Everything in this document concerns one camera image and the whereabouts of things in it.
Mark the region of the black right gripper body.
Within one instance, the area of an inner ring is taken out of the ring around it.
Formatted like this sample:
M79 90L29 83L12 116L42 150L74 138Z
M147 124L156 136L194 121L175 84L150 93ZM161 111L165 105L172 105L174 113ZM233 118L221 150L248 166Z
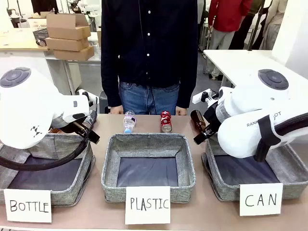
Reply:
M213 103L211 106L208 107L208 109L204 113L204 118L208 122L206 130L209 130L211 132L218 132L219 129L219 120L216 116L217 105L218 105L217 102Z

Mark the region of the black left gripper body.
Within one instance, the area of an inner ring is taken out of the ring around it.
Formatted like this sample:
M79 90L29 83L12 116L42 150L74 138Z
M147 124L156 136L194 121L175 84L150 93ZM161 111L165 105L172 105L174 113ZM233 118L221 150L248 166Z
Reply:
M92 130L96 122L96 119L97 119L97 112L94 110L90 110L90 113L81 119L81 126L83 127L82 130L83 131Z

